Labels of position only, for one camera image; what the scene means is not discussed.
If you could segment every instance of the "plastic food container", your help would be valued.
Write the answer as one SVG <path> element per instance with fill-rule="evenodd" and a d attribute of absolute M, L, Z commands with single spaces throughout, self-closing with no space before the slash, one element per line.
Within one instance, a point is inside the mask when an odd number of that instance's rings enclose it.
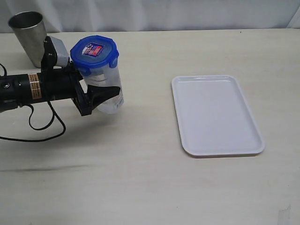
<path fill-rule="evenodd" d="M 79 70 L 87 85 L 121 88 L 118 96 L 97 107 L 98 110 L 107 114 L 116 113 L 124 103 L 118 57 L 119 52 L 115 42 L 99 35 L 85 37 L 71 49 L 74 66 Z"/>

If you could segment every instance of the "white wall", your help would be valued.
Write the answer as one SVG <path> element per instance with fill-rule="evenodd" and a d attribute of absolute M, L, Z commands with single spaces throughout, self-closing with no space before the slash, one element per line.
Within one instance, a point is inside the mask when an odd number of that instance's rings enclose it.
<path fill-rule="evenodd" d="M 48 32 L 300 28 L 293 18 L 299 6 L 300 0 L 1 0 L 0 32 L 11 32 L 8 19 L 29 10 L 44 15 Z"/>

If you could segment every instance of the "orange label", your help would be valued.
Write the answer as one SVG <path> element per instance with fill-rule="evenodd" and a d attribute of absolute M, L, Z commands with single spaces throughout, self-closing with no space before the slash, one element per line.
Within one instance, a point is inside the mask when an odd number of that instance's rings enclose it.
<path fill-rule="evenodd" d="M 42 98 L 41 86 L 38 79 L 38 74 L 28 74 L 32 99 Z"/>

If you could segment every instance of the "blue container lid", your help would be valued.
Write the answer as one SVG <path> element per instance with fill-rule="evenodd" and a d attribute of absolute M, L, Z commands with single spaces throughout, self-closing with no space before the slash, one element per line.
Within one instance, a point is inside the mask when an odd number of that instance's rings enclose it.
<path fill-rule="evenodd" d="M 71 49 L 71 58 L 75 66 L 86 69 L 100 68 L 107 64 L 115 68 L 118 56 L 116 43 L 99 35 L 85 37 Z"/>

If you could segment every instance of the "white plastic tray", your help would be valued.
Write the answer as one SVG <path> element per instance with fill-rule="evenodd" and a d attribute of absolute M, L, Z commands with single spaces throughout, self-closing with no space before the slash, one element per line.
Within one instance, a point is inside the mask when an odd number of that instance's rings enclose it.
<path fill-rule="evenodd" d="M 263 151 L 264 141 L 234 77 L 177 76 L 172 90 L 187 153 L 224 156 Z"/>

